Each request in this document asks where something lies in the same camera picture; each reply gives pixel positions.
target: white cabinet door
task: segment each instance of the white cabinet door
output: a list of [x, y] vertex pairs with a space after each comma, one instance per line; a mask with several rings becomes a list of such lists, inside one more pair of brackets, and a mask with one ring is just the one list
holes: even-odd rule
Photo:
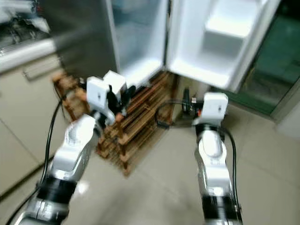
[[174, 0], [166, 66], [236, 91], [280, 0]]
[[38, 165], [0, 119], [0, 195]]
[[[58, 102], [51, 77], [62, 69], [57, 65], [57, 69], [39, 75], [38, 68], [43, 70], [55, 57], [51, 55], [25, 66], [27, 77], [23, 75], [23, 68], [0, 75], [0, 118], [39, 163], [44, 160], [50, 120]], [[60, 110], [53, 130], [51, 153], [62, 143], [66, 127]]]

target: tiled floor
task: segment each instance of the tiled floor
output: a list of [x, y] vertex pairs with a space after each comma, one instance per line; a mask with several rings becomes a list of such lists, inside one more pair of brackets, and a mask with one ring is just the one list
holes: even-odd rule
[[[224, 126], [237, 144], [244, 224], [300, 224], [300, 142], [277, 134], [271, 121], [234, 106], [229, 107]], [[203, 224], [195, 144], [192, 129], [171, 129], [127, 179], [93, 155], [64, 224]], [[231, 169], [230, 147], [228, 153]], [[34, 188], [38, 176], [0, 203], [0, 224]]]

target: refrigerator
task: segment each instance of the refrigerator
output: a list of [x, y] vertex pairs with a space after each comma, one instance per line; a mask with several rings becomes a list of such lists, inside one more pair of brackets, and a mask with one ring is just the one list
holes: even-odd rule
[[112, 70], [141, 87], [158, 71], [237, 92], [280, 0], [42, 0], [66, 71]]

